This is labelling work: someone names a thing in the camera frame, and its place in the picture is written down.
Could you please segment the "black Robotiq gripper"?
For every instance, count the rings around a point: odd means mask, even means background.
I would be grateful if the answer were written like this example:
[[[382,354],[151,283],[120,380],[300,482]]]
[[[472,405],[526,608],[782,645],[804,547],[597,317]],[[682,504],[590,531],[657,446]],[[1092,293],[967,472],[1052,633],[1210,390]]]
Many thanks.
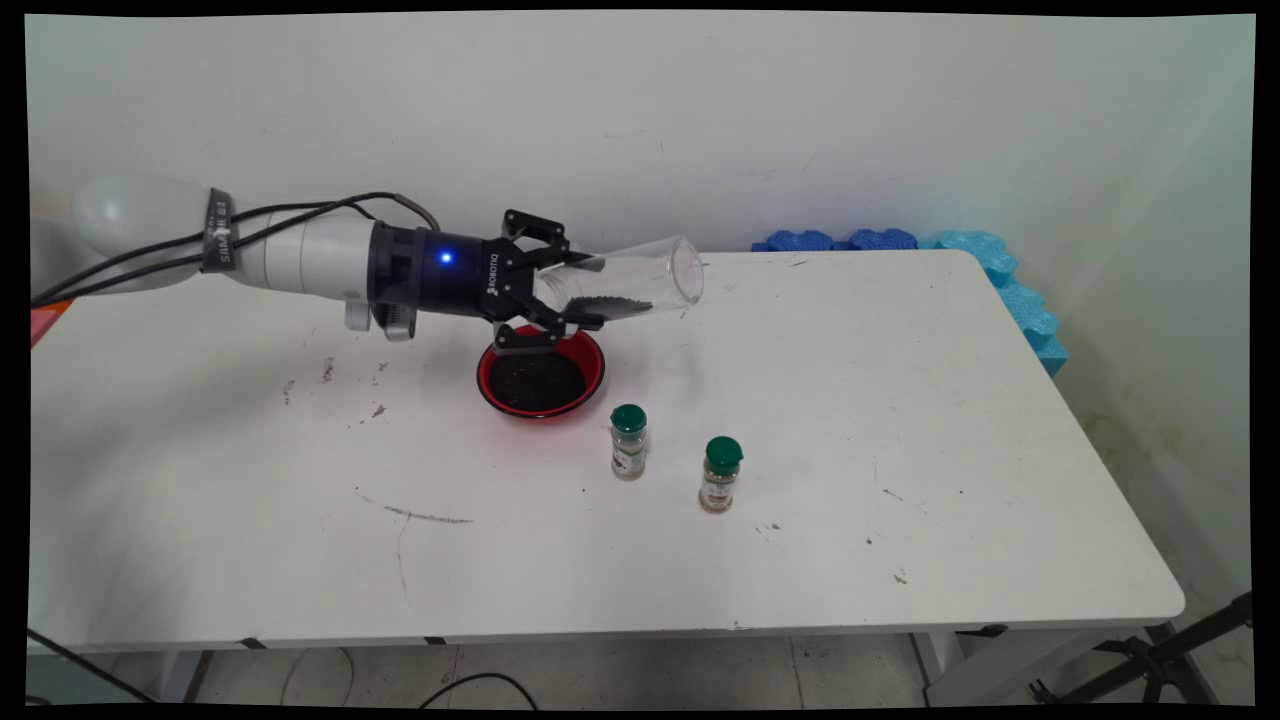
[[[419,313],[480,318],[499,356],[561,354],[608,318],[532,299],[536,272],[602,273],[602,255],[571,247],[564,225],[508,209],[493,240],[378,222],[367,249],[367,301],[378,325],[415,325]]]

